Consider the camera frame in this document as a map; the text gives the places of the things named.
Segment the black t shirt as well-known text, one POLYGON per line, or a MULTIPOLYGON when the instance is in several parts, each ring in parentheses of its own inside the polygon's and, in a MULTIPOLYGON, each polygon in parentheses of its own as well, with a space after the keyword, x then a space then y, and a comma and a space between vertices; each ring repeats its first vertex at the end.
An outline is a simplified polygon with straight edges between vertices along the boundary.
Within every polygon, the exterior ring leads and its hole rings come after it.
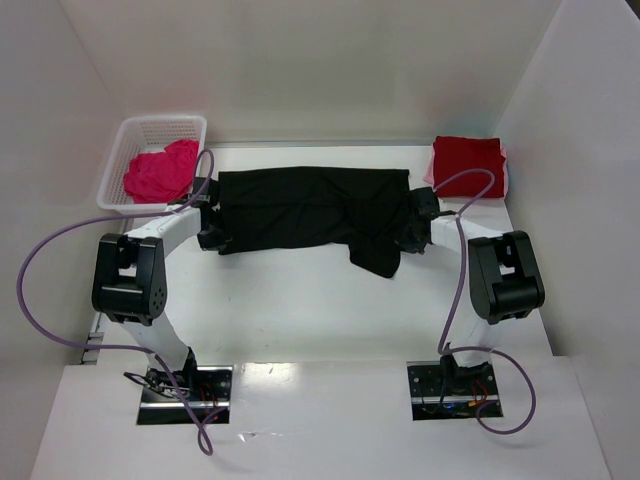
POLYGON ((406 169, 288 167, 224 171, 226 254, 341 244, 352 264, 385 279, 409 217, 406 169))

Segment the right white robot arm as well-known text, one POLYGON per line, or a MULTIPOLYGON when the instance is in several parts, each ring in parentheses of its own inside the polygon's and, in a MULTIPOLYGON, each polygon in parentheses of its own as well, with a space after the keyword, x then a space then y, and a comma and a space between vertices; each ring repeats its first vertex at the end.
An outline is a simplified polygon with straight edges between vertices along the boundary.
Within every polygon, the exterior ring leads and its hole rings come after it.
POLYGON ((525 318, 544 304, 546 292, 529 235, 488 229, 465 220, 461 211, 443 211, 429 187, 412 190, 408 204, 408 226, 400 237, 402 250, 422 253, 427 245, 435 245, 460 255, 458 284, 438 342, 439 355, 453 358, 459 352, 478 352, 499 356, 532 387, 522 365, 510 355, 487 346, 452 348, 448 343, 465 287, 475 314, 490 326, 525 318))

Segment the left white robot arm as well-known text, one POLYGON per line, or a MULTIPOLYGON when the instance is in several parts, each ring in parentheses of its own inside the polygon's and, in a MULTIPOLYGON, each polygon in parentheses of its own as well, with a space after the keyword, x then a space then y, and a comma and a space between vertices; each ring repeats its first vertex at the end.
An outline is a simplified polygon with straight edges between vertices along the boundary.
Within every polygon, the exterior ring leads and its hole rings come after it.
POLYGON ((194 237, 204 251, 225 249, 219 202, 220 185, 198 177, 194 203, 167 209, 162 216, 125 234, 106 234, 98 247, 92 304, 96 311, 121 325, 144 350, 149 373, 142 384, 161 393, 176 377, 185 393, 197 388, 197 361, 193 350, 177 335, 165 308, 168 302, 166 257, 194 237))

